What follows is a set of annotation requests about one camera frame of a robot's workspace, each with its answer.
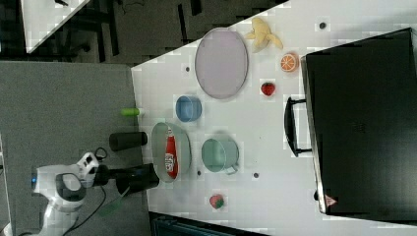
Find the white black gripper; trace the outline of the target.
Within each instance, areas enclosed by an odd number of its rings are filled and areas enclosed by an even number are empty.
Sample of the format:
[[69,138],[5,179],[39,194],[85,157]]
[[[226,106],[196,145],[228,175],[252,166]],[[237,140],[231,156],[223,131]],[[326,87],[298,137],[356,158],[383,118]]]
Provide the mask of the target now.
[[106,165],[100,164],[93,152],[86,152],[76,165],[76,176],[85,188],[103,186],[110,179],[115,178],[115,172]]

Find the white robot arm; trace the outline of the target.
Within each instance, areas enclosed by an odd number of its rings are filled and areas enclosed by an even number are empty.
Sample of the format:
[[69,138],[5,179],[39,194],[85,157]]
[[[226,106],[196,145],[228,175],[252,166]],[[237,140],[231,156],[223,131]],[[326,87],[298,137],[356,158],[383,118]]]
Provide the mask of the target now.
[[[103,184],[96,176],[104,171],[101,165],[108,156],[103,147],[95,152],[86,152],[81,159],[70,165],[45,165],[35,169],[31,178],[32,191],[48,200],[39,232],[23,232],[19,236],[65,236],[89,220],[106,201]],[[98,207],[82,223],[77,223],[85,203],[87,189],[99,186],[103,199]]]

